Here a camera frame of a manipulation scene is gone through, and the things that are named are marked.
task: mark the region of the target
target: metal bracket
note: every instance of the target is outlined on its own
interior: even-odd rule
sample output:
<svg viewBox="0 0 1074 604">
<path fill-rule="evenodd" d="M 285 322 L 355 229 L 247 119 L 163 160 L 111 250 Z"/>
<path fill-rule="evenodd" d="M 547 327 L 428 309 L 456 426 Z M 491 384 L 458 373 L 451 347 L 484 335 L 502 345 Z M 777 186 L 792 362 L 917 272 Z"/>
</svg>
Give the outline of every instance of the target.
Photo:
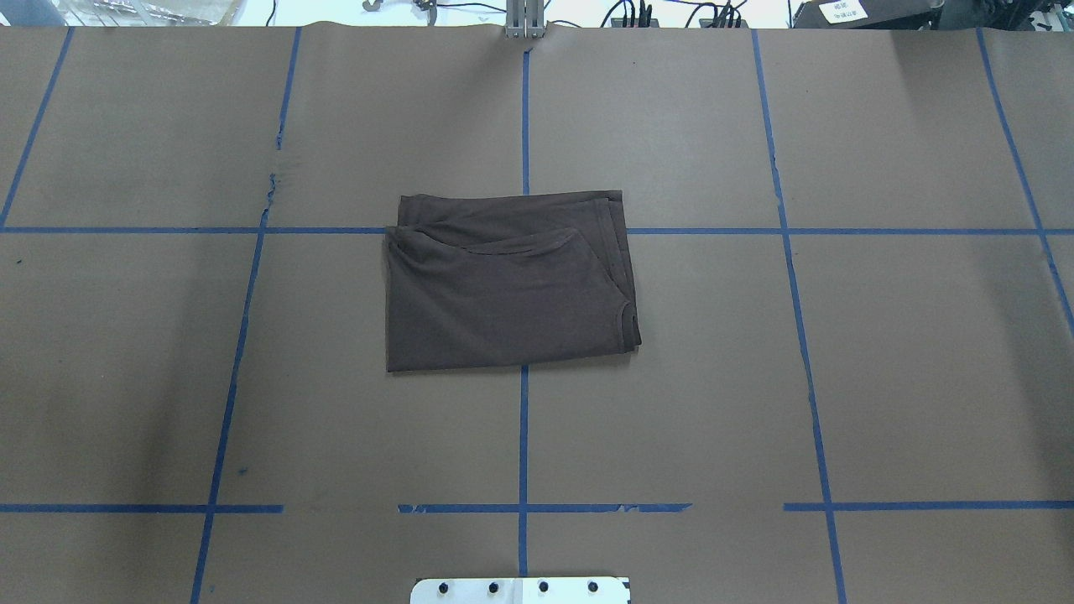
<svg viewBox="0 0 1074 604">
<path fill-rule="evenodd" d="M 508 38 L 545 37 L 545 0 L 507 0 Z"/>
<path fill-rule="evenodd" d="M 630 604 L 623 577 L 422 579 L 410 604 Z"/>
</svg>

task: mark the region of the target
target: cable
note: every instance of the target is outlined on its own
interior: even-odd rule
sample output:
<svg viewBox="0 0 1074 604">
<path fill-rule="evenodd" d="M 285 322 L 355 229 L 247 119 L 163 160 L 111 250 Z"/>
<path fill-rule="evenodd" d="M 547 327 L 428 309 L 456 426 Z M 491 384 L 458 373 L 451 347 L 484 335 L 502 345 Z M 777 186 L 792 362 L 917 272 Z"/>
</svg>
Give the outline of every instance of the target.
<svg viewBox="0 0 1074 604">
<path fill-rule="evenodd" d="M 682 4 L 695 4 L 694 11 L 690 14 L 690 18 L 686 19 L 686 25 L 682 26 L 683 29 L 690 27 L 690 24 L 694 23 L 694 15 L 697 14 L 701 9 L 709 6 L 712 9 L 712 20 L 716 20 L 716 16 L 720 15 L 720 6 L 716 6 L 712 2 L 681 2 Z"/>
<path fill-rule="evenodd" d="M 490 11 L 496 11 L 497 13 L 506 13 L 507 9 L 500 9 L 499 6 L 493 6 L 492 4 L 485 4 L 484 2 L 463 2 L 462 4 L 440 4 L 436 3 L 438 9 L 462 9 L 464 6 L 481 6 L 482 9 L 489 9 Z"/>
<path fill-rule="evenodd" d="M 723 10 L 720 11 L 720 16 L 710 23 L 709 27 L 715 29 L 735 29 L 736 27 L 740 27 L 740 25 L 736 25 L 736 23 L 741 24 L 742 21 L 742 13 L 738 10 L 738 8 L 742 4 L 745 4 L 744 0 L 738 6 L 732 6 L 730 0 L 727 0 Z"/>
<path fill-rule="evenodd" d="M 634 0 L 619 0 L 618 2 L 615 2 L 614 4 L 612 4 L 611 9 L 608 9 L 608 12 L 605 14 L 605 18 L 600 19 L 600 27 L 604 27 L 605 24 L 608 23 L 608 17 L 610 17 L 611 14 L 613 12 L 615 12 L 615 9 L 618 9 L 620 4 L 623 5 L 623 27 L 626 27 L 626 19 L 627 19 L 627 17 L 626 17 L 626 6 L 627 6 L 627 4 L 629 4 L 630 5 L 630 10 L 634 10 Z"/>
</svg>

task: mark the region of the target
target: blue tape line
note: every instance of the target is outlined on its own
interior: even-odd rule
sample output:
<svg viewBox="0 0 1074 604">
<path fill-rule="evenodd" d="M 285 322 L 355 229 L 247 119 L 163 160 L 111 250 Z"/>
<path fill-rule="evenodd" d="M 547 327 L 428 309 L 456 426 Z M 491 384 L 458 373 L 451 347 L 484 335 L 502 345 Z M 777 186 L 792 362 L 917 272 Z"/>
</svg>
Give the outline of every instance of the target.
<svg viewBox="0 0 1074 604">
<path fill-rule="evenodd" d="M 787 264 L 787 278 L 790 284 L 790 302 L 795 311 L 795 325 L 798 329 L 798 348 L 806 369 L 806 383 L 809 388 L 810 414 L 813 416 L 813 446 L 816 451 L 817 474 L 821 477 L 821 493 L 825 503 L 831 503 L 831 487 L 828 484 L 828 463 L 824 452 L 824 438 L 821 434 L 821 414 L 816 406 L 816 389 L 813 384 L 813 366 L 809 357 L 809 343 L 806 339 L 806 321 L 802 318 L 801 297 L 798 292 L 798 276 L 795 272 L 794 251 L 790 248 L 790 231 L 787 225 L 786 206 L 783 203 L 783 186 L 780 184 L 780 171 L 775 163 L 775 139 L 772 134 L 772 118 L 768 106 L 768 90 L 765 87 L 765 67 L 760 58 L 760 42 L 757 30 L 750 30 L 753 39 L 753 58 L 757 69 L 757 86 L 760 91 L 760 110 L 765 120 L 765 136 L 768 140 L 768 159 L 772 170 L 772 186 L 775 189 L 777 207 L 780 215 L 780 229 L 783 231 L 783 255 Z M 843 580 L 842 556 L 839 551 L 839 537 L 836 532 L 836 515 L 831 510 L 825 513 L 828 526 L 828 545 L 831 548 L 831 565 L 836 577 L 836 595 L 839 604 L 846 604 L 846 586 Z"/>
<path fill-rule="evenodd" d="M 4 227 L 24 234 L 256 234 L 257 227 Z"/>
<path fill-rule="evenodd" d="M 270 234 L 384 234 L 383 227 L 268 227 Z"/>
<path fill-rule="evenodd" d="M 522 195 L 529 195 L 529 53 L 522 53 Z"/>
<path fill-rule="evenodd" d="M 528 573 L 529 522 L 529 365 L 519 371 L 519 576 Z"/>
<path fill-rule="evenodd" d="M 205 514 L 212 506 L 126 503 L 0 503 L 0 514 Z M 282 505 L 217 505 L 215 514 L 282 514 Z"/>
<path fill-rule="evenodd" d="M 639 512 L 641 514 L 679 514 L 692 503 L 532 503 L 533 514 L 609 514 Z"/>
<path fill-rule="evenodd" d="M 299 43 L 302 42 L 302 28 L 294 28 L 294 41 L 291 42 L 291 62 L 287 68 L 287 84 L 284 86 L 284 102 L 279 107 L 279 130 L 276 132 L 276 150 L 284 148 L 284 127 L 287 126 L 287 109 L 291 104 L 291 86 L 294 84 L 294 66 L 299 62 Z"/>
<path fill-rule="evenodd" d="M 526 514 L 679 514 L 692 503 L 528 503 Z M 514 503 L 422 503 L 400 505 L 400 514 L 518 514 L 522 505 Z"/>
<path fill-rule="evenodd" d="M 0 210 L 0 227 L 3 227 L 8 221 L 8 214 L 11 213 L 11 204 L 15 201 L 15 193 L 18 192 L 18 183 L 23 179 L 23 171 L 26 170 L 26 162 L 30 160 L 30 150 L 33 148 L 33 142 L 38 138 L 38 130 L 41 128 L 41 120 L 45 117 L 45 110 L 48 109 L 48 101 L 53 97 L 53 90 L 56 89 L 56 81 L 59 80 L 60 70 L 63 68 L 63 59 L 67 58 L 67 52 L 71 47 L 71 38 L 73 35 L 74 28 L 69 27 L 67 35 L 63 37 L 63 45 L 60 46 L 60 55 L 56 58 L 56 66 L 53 67 L 53 75 L 48 78 L 48 85 L 45 87 L 45 95 L 41 98 L 41 104 L 38 106 L 38 115 L 33 118 L 33 125 L 30 126 L 30 133 L 26 138 L 26 145 L 23 146 L 23 155 L 18 158 L 18 166 L 15 168 L 15 176 L 11 179 L 11 187 L 8 189 L 8 197 L 3 202 L 3 210 Z"/>
<path fill-rule="evenodd" d="M 784 512 L 921 512 L 934 509 L 1074 509 L 1069 500 L 1008 501 L 843 501 L 785 503 Z"/>
<path fill-rule="evenodd" d="M 788 228 L 792 235 L 1034 235 L 1033 229 Z"/>
<path fill-rule="evenodd" d="M 1006 138 L 1007 147 L 1011 149 L 1011 158 L 1014 160 L 1014 168 L 1018 172 L 1018 181 L 1021 182 L 1021 190 L 1026 195 L 1026 203 L 1029 204 L 1029 212 L 1033 216 L 1033 226 L 1041 239 L 1041 247 L 1044 248 L 1044 256 L 1048 261 L 1048 272 L 1051 273 L 1051 281 L 1059 292 L 1059 303 L 1062 305 L 1063 314 L 1066 316 L 1066 329 L 1074 337 L 1074 312 L 1071 311 L 1070 299 L 1066 298 L 1066 289 L 1063 288 L 1063 279 L 1059 276 L 1059 269 L 1056 267 L 1056 259 L 1051 255 L 1051 246 L 1048 244 L 1048 236 L 1041 220 L 1041 213 L 1036 208 L 1036 201 L 1033 199 L 1033 191 L 1029 187 L 1029 178 L 1021 166 L 1021 155 L 1018 154 L 1018 145 L 1014 142 L 1011 133 L 1011 126 L 1007 124 L 1006 112 L 1003 111 L 1003 102 L 1000 100 L 1000 91 L 996 87 L 996 77 L 992 74 L 992 62 L 988 58 L 988 48 L 985 46 L 985 32 L 977 28 L 977 46 L 981 47 L 981 60 L 985 67 L 985 75 L 988 77 L 988 89 L 992 92 L 992 101 L 996 103 L 996 113 L 999 115 L 1000 125 L 1003 127 L 1003 135 Z"/>
<path fill-rule="evenodd" d="M 258 226 L 258 241 L 253 246 L 253 261 L 250 265 L 250 278 L 246 284 L 246 299 L 243 301 L 243 319 L 238 325 L 238 343 L 235 345 L 235 358 L 231 364 L 231 380 L 228 385 L 228 402 L 223 407 L 223 421 L 220 426 L 220 440 L 216 448 L 216 463 L 213 466 L 213 483 L 208 491 L 208 504 L 216 507 L 220 493 L 220 478 L 223 475 L 223 460 L 228 451 L 228 436 L 231 432 L 231 419 L 235 411 L 235 394 L 238 392 L 238 369 L 243 363 L 243 353 L 246 350 L 246 335 L 250 326 L 250 304 L 253 300 L 253 287 L 258 281 L 258 270 L 261 267 L 261 250 L 264 248 L 265 229 L 268 226 L 268 213 L 272 210 L 272 193 L 268 204 L 261 212 L 261 224 Z M 202 542 L 198 549 L 198 565 L 194 569 L 194 581 L 190 592 L 191 604 L 198 604 L 201 599 L 202 579 L 205 576 L 205 560 L 208 557 L 208 545 L 213 536 L 214 512 L 205 514 L 205 524 L 202 527 Z"/>
<path fill-rule="evenodd" d="M 779 235 L 780 229 L 735 228 L 735 227 L 633 227 L 626 229 L 632 235 Z"/>
<path fill-rule="evenodd" d="M 213 536 L 213 522 L 215 514 L 206 514 L 205 522 L 202 524 L 202 541 L 198 547 L 198 563 L 194 566 L 194 584 L 190 590 L 190 604 L 198 604 L 201 600 L 201 585 L 205 577 L 205 561 L 208 560 L 208 542 Z"/>
</svg>

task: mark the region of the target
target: folded t-shirt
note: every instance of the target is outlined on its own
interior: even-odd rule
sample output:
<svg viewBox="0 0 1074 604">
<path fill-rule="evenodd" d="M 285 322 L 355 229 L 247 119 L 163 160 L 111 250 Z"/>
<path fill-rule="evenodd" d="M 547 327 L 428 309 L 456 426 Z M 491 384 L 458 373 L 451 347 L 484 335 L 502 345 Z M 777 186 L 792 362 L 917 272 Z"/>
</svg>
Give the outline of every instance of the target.
<svg viewBox="0 0 1074 604">
<path fill-rule="evenodd" d="M 622 199 L 404 197 L 386 236 L 388 371 L 634 350 L 641 336 Z"/>
</svg>

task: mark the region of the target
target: sticker with text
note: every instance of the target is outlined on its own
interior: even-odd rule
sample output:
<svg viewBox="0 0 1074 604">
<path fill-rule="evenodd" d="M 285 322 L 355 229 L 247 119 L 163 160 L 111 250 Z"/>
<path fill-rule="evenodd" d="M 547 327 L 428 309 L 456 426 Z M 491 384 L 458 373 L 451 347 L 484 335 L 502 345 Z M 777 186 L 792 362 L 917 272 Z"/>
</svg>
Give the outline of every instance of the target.
<svg viewBox="0 0 1074 604">
<path fill-rule="evenodd" d="M 821 12 L 824 13 L 824 18 L 828 19 L 828 23 L 831 24 L 869 18 L 869 15 L 866 14 L 866 10 L 861 8 L 861 3 L 858 0 L 839 0 L 839 2 L 821 4 Z"/>
</svg>

